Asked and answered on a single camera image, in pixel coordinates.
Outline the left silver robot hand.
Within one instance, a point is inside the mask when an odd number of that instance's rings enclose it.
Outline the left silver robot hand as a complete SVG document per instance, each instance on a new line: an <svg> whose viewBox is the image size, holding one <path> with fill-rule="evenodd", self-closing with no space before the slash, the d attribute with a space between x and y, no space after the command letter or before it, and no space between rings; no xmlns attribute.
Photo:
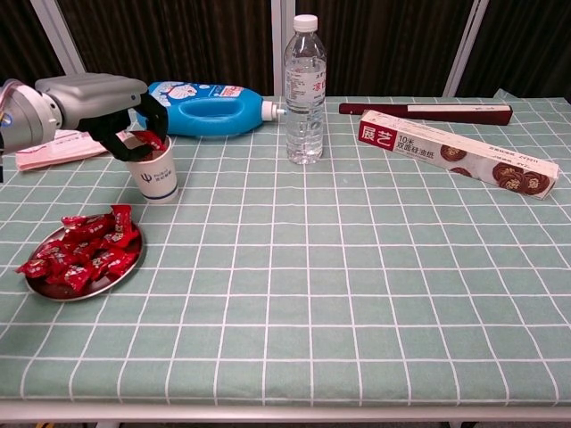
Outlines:
<svg viewBox="0 0 571 428"><path fill-rule="evenodd" d="M82 73L40 79L35 89L58 105L63 129L87 132L119 161L140 161L151 152L145 145L130 149L118 138L131 123L130 109L145 118L148 130L162 141L166 138L166 108L151 96L142 80Z"/></svg>

